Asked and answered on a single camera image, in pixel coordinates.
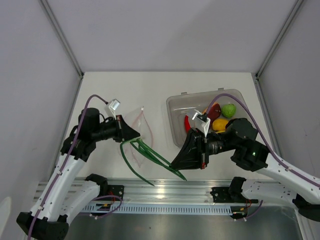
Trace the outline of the green onion stalks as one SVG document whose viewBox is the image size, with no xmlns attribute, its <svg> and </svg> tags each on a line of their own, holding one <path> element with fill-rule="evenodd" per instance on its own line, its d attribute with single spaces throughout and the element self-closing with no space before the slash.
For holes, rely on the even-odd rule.
<svg viewBox="0 0 320 240">
<path fill-rule="evenodd" d="M 155 186 L 153 183 L 151 183 L 149 180 L 145 179 L 143 176 L 141 176 L 139 173 L 137 173 L 133 169 L 133 167 L 131 166 L 131 164 L 129 163 L 129 161 L 128 161 L 126 155 L 125 155 L 124 146 L 126 144 L 130 144 L 140 155 L 142 155 L 143 157 L 145 157 L 149 161 L 153 162 L 156 165 L 159 165 L 159 166 L 165 168 L 167 171 L 169 171 L 172 174 L 176 175 L 177 177 L 179 177 L 183 181 L 187 181 L 187 178 L 179 170 L 173 169 L 172 164 L 168 160 L 166 160 L 162 155 L 160 155 L 158 152 L 156 152 L 150 146 L 148 146 L 142 140 L 141 137 L 137 137 L 137 138 L 134 138 L 132 140 L 127 140 L 127 141 L 121 142 L 120 145 L 119 145 L 119 149 L 120 149 L 120 154 L 121 154 L 124 162 L 126 163 L 128 168 L 131 170 L 131 172 L 134 175 L 136 175 L 140 180 L 144 181 L 148 185 L 150 185 L 152 187 Z"/>
</svg>

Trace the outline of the clear zip top bag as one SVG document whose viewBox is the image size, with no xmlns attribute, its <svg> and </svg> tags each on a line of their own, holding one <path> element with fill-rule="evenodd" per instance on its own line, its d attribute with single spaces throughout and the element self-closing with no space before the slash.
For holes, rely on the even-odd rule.
<svg viewBox="0 0 320 240">
<path fill-rule="evenodd" d="M 149 147 L 153 147 L 154 135 L 151 130 L 150 124 L 147 121 L 144 106 L 133 109 L 132 111 L 124 115 L 123 119 L 132 129 L 140 134 L 140 137 L 137 138 L 138 140 L 142 141 Z M 126 143 L 123 146 L 123 152 L 127 161 L 133 167 L 141 168 L 147 158 L 138 151 L 138 148 L 139 144 L 137 142 L 134 142 L 132 144 Z"/>
</svg>

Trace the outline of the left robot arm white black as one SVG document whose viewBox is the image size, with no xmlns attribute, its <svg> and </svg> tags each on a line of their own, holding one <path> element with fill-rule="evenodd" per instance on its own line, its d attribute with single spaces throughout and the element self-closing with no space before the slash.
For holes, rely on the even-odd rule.
<svg viewBox="0 0 320 240">
<path fill-rule="evenodd" d="M 140 137 L 122 115 L 100 120 L 100 111 L 86 107 L 78 116 L 78 124 L 64 140 L 57 165 L 44 191 L 28 212 L 20 212 L 16 222 L 36 240 L 63 240 L 73 219 L 92 200 L 116 199 L 110 194 L 108 180 L 98 174 L 85 178 L 82 187 L 70 198 L 67 194 L 97 143 L 112 139 L 123 143 Z"/>
</svg>

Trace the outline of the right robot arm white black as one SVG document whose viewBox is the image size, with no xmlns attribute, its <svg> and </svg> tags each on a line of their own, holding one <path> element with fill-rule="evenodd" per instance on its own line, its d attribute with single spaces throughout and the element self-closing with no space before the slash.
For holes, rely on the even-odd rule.
<svg viewBox="0 0 320 240">
<path fill-rule="evenodd" d="M 286 205 L 303 217 L 320 220 L 320 180 L 275 154 L 256 140 L 258 130 L 245 118 L 231 120 L 222 132 L 202 133 L 191 128 L 178 155 L 175 170 L 205 169 L 211 155 L 233 151 L 231 161 L 245 171 L 275 180 L 263 183 L 235 176 L 228 187 L 213 187 L 215 203 L 262 203 Z"/>
</svg>

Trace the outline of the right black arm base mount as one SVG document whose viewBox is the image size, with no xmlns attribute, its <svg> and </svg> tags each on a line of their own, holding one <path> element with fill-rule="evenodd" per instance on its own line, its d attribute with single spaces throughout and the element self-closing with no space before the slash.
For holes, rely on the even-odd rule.
<svg viewBox="0 0 320 240">
<path fill-rule="evenodd" d="M 244 197 L 240 190 L 232 190 L 230 187 L 224 186 L 212 187 L 210 194 L 214 203 L 257 204 L 259 202 L 258 199 Z"/>
</svg>

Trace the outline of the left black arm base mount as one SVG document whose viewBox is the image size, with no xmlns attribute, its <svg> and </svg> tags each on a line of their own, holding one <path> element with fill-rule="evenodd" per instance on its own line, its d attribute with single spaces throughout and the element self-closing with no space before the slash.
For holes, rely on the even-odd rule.
<svg viewBox="0 0 320 240">
<path fill-rule="evenodd" d="M 118 196 L 123 199 L 125 186 L 124 185 L 109 185 L 107 189 L 108 195 Z"/>
</svg>

